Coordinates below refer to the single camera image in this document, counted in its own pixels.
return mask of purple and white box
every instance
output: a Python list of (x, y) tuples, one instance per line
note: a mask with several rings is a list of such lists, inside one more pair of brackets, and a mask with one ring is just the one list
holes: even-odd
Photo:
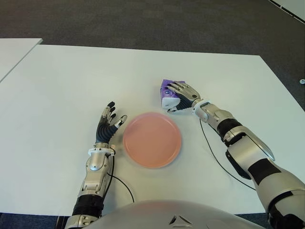
[(163, 80), (161, 84), (160, 94), (161, 94), (161, 106), (163, 109), (170, 109), (177, 106), (180, 102), (180, 99), (174, 92), (169, 89), (166, 89), (169, 83), (172, 83), (173, 80)]

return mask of robotic arm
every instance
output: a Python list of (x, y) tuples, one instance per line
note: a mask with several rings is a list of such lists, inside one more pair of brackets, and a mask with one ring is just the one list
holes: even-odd
[(109, 103), (100, 118), (94, 148), (89, 149), (89, 159), (86, 163), (86, 177), (81, 185), (72, 216), (68, 218), (65, 229), (83, 228), (96, 221), (104, 208), (103, 202), (107, 194), (107, 173), (110, 166), (110, 157), (115, 151), (109, 147), (109, 141), (118, 128), (126, 121), (123, 115), (114, 125), (110, 125), (116, 114), (114, 102)]
[(185, 83), (174, 82), (168, 89), (181, 102), (168, 112), (192, 108), (192, 113), (208, 123), (228, 147), (225, 153), (237, 173), (254, 182), (257, 194), (275, 229), (305, 227), (305, 184), (274, 163), (274, 155), (230, 112), (221, 110)]

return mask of white desk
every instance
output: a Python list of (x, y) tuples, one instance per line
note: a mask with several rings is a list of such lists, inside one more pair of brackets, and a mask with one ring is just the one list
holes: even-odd
[[(105, 105), (114, 100), (118, 115), (129, 121), (149, 111), (165, 114), (163, 78), (185, 80), (232, 112), (268, 144), (279, 166), (305, 181), (304, 111), (259, 56), (37, 45), (0, 84), (0, 212), (70, 215)], [(256, 192), (217, 165), (198, 119), (190, 111), (169, 117), (183, 143), (166, 167), (146, 169), (128, 158), (122, 146), (128, 122), (112, 140), (118, 148), (114, 173), (135, 199), (264, 212)], [(218, 135), (204, 128), (221, 163), (237, 176)], [(130, 201), (114, 180), (104, 213)]]
[(40, 38), (0, 39), (0, 82), (28, 54)]

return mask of black wire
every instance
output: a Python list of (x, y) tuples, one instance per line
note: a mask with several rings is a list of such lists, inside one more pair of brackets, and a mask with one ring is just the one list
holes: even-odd
[(112, 182), (113, 171), (114, 171), (114, 157), (112, 157), (112, 170), (111, 170), (111, 176), (110, 176), (110, 181), (109, 181), (109, 183), (108, 183), (108, 186), (107, 186), (107, 188), (106, 188), (106, 191), (105, 191), (105, 193), (104, 193), (104, 199), (105, 199), (105, 197), (106, 197), (106, 194), (107, 194), (107, 192), (108, 192), (108, 190), (109, 190), (109, 187), (110, 187), (110, 184), (111, 184), (111, 182)]
[(242, 183), (242, 184), (246, 185), (247, 187), (249, 187), (250, 189), (253, 189), (254, 191), (256, 191), (255, 188), (252, 188), (251, 186), (245, 184), (243, 181), (241, 181), (241, 180), (237, 179), (236, 177), (234, 177), (231, 173), (229, 173), (229, 172), (219, 163), (219, 161), (217, 160), (215, 154), (213, 153), (213, 150), (211, 149), (210, 143), (209, 143), (209, 141), (208, 141), (208, 139), (207, 139), (207, 137), (206, 137), (206, 135), (205, 135), (205, 133), (204, 133), (204, 130), (203, 130), (203, 127), (202, 127), (202, 123), (201, 123), (201, 119), (199, 119), (199, 122), (200, 122), (200, 126), (201, 126), (201, 129), (202, 129), (203, 135), (204, 135), (204, 137), (205, 137), (205, 139), (206, 139), (206, 142), (207, 142), (207, 144), (208, 144), (208, 146), (209, 146), (209, 148), (210, 148), (210, 151), (211, 151), (213, 157), (215, 158), (215, 160), (217, 161), (217, 163), (220, 165), (220, 167), (223, 168), (224, 171), (226, 171), (226, 172), (227, 172), (231, 177), (233, 177), (235, 180), (238, 180), (240, 183)]
[(107, 173), (107, 174), (108, 174), (109, 176), (111, 176), (111, 177), (113, 177), (113, 178), (119, 180), (119, 181), (127, 188), (127, 190), (129, 191), (129, 193), (130, 193), (130, 195), (131, 195), (131, 197), (132, 197), (132, 202), (134, 203), (134, 198), (133, 198), (132, 192), (130, 191), (130, 189), (128, 188), (128, 186), (127, 186), (121, 179), (119, 179), (118, 177), (116, 177), (115, 175), (111, 175), (111, 174), (109, 174), (109, 173)]

